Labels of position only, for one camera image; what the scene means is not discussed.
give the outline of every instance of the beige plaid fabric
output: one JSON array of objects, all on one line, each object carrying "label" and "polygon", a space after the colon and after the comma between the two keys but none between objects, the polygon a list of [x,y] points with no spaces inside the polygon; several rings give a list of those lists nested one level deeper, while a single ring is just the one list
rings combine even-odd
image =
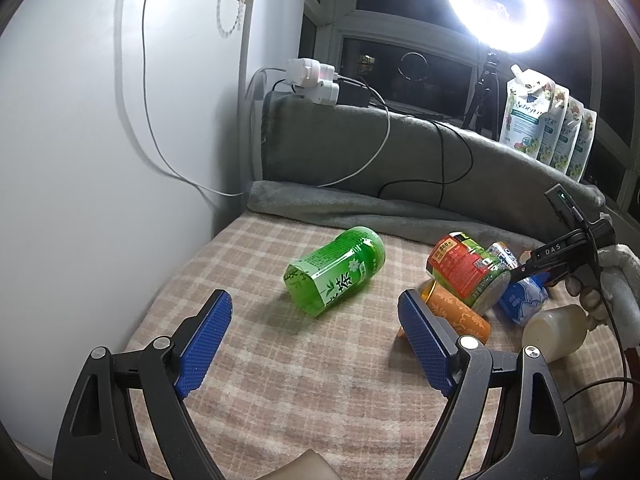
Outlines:
[{"label": "beige plaid fabric", "polygon": [[[287,264],[333,240],[339,230],[244,213],[165,286],[129,350],[170,335],[216,288],[234,315],[199,390],[186,399],[204,443],[228,479],[255,479],[308,448],[345,480],[403,479],[445,405],[429,387],[409,343],[396,339],[398,295],[420,285],[430,247],[383,236],[386,264],[354,298],[312,319],[291,302]],[[553,304],[572,302],[553,291]],[[488,346],[517,350],[520,329],[488,314]],[[597,378],[620,375],[607,328],[552,365],[563,394]],[[134,408],[154,471],[169,476],[142,394]],[[597,430],[619,400],[620,386],[601,386],[569,406],[576,437]],[[479,469],[499,391],[491,390],[465,475]]]}]

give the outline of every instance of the tripod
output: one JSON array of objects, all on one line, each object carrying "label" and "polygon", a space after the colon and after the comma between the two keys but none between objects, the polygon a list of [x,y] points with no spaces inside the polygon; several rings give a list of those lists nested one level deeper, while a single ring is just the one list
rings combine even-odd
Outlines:
[{"label": "tripod", "polygon": [[476,83],[469,110],[466,111],[465,120],[462,123],[463,130],[468,130],[471,126],[471,119],[473,116],[476,116],[474,130],[480,134],[484,126],[487,111],[490,109],[491,98],[493,97],[495,99],[495,123],[493,124],[491,132],[492,140],[498,140],[498,117],[500,115],[497,65],[498,55],[495,52],[489,52],[486,55],[482,75]]}]

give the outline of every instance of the metal screw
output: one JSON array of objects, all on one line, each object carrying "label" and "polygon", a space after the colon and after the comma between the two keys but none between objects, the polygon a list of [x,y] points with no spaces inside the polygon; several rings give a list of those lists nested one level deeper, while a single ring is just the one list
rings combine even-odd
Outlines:
[{"label": "metal screw", "polygon": [[540,357],[540,350],[538,350],[535,346],[532,346],[532,345],[525,346],[524,353],[527,354],[529,357],[533,357],[534,359],[536,357]]},{"label": "metal screw", "polygon": [[460,344],[467,350],[478,348],[478,339],[471,335],[463,335],[460,338]]},{"label": "metal screw", "polygon": [[100,359],[104,357],[107,353],[107,349],[104,346],[98,346],[91,350],[91,357],[94,359]]},{"label": "metal screw", "polygon": [[154,348],[156,350],[164,350],[171,344],[171,340],[168,337],[162,336],[154,341]]}]

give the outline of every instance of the can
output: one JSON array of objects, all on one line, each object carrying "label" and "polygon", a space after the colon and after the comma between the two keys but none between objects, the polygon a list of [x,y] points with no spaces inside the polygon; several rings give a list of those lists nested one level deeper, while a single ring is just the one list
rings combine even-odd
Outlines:
[{"label": "can", "polygon": [[489,254],[492,254],[504,263],[508,269],[517,269],[520,266],[518,259],[513,255],[507,244],[504,242],[495,242],[487,249]]},{"label": "can", "polygon": [[[519,266],[518,259],[504,242],[491,244],[487,250],[500,258],[510,269],[516,269]],[[540,278],[531,276],[517,283],[510,283],[498,300],[498,304],[509,319],[524,327],[529,319],[542,309],[548,299],[549,295]]]},{"label": "can", "polygon": [[420,295],[435,316],[449,321],[456,334],[472,335],[486,345],[491,325],[440,285],[435,278],[423,283]]},{"label": "can", "polygon": [[497,303],[510,280],[505,264],[462,232],[450,233],[436,244],[427,270],[480,316]]}]

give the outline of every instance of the white plastic bottle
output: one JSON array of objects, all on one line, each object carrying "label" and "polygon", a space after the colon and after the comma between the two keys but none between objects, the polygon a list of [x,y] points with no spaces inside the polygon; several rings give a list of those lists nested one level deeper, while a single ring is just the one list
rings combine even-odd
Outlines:
[{"label": "white plastic bottle", "polygon": [[580,305],[541,310],[522,333],[522,346],[536,346],[547,363],[575,352],[587,337],[587,315]]}]

